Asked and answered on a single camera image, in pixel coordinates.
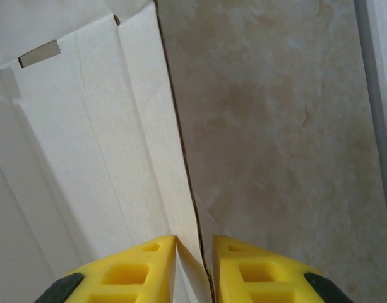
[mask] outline rectangular hole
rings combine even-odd
[[[137,295],[131,294],[93,294],[88,303],[135,303]]]
[[[22,68],[29,65],[38,63],[48,58],[54,57],[60,54],[61,50],[56,40],[50,41],[45,45],[38,47],[37,49],[31,50],[25,55],[18,58],[19,64]]]
[[[288,291],[252,293],[251,299],[253,303],[295,303],[294,292]]]
[[[158,251],[159,249],[160,249],[160,244],[154,243],[144,248],[144,251]]]
[[[102,284],[144,284],[148,271],[149,267],[147,264],[117,264],[105,275]]]
[[[227,248],[229,249],[229,251],[244,251],[243,248],[239,247],[239,246],[236,246],[234,244],[229,244],[227,246]]]
[[[238,266],[244,282],[273,282],[276,281],[272,264],[244,263]]]

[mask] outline marble tile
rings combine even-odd
[[[211,262],[227,234],[387,302],[387,214],[352,0],[158,0]]]

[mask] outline cardboard box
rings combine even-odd
[[[210,300],[153,2],[0,1],[2,188],[0,302],[165,234],[174,302]]]

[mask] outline yellow plastic part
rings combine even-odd
[[[175,243],[159,237],[70,271],[85,277],[66,303],[172,302]]]
[[[324,303],[304,278],[319,271],[226,236],[213,238],[218,303]]]

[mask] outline cardboard flap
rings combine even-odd
[[[103,0],[0,1],[0,69],[18,57],[111,14]]]
[[[67,203],[83,213],[95,257],[168,234],[113,17],[58,44],[59,56],[15,72],[16,101]]]
[[[192,237],[197,240],[196,230],[192,233],[196,220],[190,215],[194,210],[155,14],[155,5],[151,3],[121,24],[120,41],[169,225],[202,264],[197,241],[192,241]]]

